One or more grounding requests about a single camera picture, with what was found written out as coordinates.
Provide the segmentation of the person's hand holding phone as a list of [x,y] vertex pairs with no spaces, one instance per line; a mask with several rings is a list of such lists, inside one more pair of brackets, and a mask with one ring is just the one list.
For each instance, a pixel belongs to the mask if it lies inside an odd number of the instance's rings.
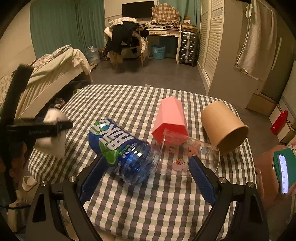
[[277,145],[254,159],[257,189],[265,210],[271,208],[276,198],[281,196],[280,185],[273,167],[273,155],[275,152],[285,149],[287,149],[286,146]]

